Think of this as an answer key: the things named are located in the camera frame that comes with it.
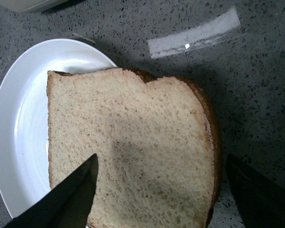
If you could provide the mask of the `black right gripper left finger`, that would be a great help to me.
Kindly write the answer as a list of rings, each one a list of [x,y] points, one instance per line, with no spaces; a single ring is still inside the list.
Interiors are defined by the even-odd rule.
[[[94,201],[98,158],[93,154],[7,228],[85,228]]]

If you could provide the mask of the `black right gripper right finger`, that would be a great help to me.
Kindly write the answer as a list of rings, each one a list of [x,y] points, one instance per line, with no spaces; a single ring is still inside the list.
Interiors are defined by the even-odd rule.
[[[229,154],[231,193],[247,228],[285,228],[285,189]]]

